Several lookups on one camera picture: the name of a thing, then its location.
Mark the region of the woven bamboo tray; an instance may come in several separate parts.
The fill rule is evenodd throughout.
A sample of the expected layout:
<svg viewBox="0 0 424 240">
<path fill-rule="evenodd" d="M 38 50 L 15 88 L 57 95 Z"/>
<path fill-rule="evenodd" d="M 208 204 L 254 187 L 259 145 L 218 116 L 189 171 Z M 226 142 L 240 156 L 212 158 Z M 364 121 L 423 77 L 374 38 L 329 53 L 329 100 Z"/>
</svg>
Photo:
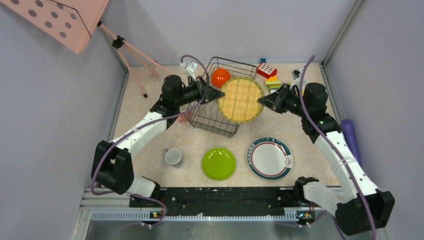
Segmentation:
<svg viewBox="0 0 424 240">
<path fill-rule="evenodd" d="M 222 116 L 236 124 L 254 121 L 264 107 L 258 100 L 265 96 L 259 83 L 247 77 L 234 77 L 224 83 L 220 89 L 225 96 L 217 100 Z"/>
</svg>

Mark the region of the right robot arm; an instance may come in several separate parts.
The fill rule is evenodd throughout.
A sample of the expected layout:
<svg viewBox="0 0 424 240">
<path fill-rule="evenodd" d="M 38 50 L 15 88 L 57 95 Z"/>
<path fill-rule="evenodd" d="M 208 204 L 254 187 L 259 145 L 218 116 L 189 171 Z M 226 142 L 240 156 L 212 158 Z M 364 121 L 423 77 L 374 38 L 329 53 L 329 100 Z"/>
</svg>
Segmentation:
<svg viewBox="0 0 424 240">
<path fill-rule="evenodd" d="M 325 86 L 313 82 L 306 84 L 302 96 L 295 86 L 283 84 L 257 101 L 273 112 L 290 112 L 301 118 L 303 131 L 324 155 L 342 189 L 338 193 L 314 177 L 299 177 L 294 187 L 294 202 L 299 206 L 313 202 L 322 207 L 347 236 L 375 233 L 387 226 L 395 198 L 390 191 L 381 191 L 363 171 L 340 125 L 327 112 L 327 100 Z"/>
</svg>

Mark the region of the orange bowl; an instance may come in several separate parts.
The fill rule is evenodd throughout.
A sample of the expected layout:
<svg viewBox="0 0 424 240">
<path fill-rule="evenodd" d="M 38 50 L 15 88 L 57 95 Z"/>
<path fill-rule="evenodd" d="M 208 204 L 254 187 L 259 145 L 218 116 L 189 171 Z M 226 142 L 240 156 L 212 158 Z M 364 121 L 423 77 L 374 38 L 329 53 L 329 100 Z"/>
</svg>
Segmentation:
<svg viewBox="0 0 424 240">
<path fill-rule="evenodd" d="M 211 83 L 217 88 L 221 88 L 227 81 L 231 79 L 230 72 L 224 68 L 217 68 L 211 75 Z"/>
</svg>

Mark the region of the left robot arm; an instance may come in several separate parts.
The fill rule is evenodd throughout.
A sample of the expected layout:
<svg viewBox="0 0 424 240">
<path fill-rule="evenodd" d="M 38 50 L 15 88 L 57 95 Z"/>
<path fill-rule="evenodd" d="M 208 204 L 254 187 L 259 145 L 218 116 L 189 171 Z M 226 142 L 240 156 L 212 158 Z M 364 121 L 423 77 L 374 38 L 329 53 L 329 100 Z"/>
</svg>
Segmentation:
<svg viewBox="0 0 424 240">
<path fill-rule="evenodd" d="M 133 158 L 156 135 L 169 129 L 179 116 L 180 108 L 194 103 L 194 107 L 218 100 L 225 93 L 210 85 L 210 78 L 196 77 L 195 61 L 183 65 L 188 75 L 188 84 L 175 74 L 164 78 L 161 94 L 145 117 L 122 136 L 102 140 L 96 146 L 91 170 L 91 184 L 106 187 L 118 195 L 139 195 L 149 207 L 160 202 L 157 183 L 134 174 Z"/>
</svg>

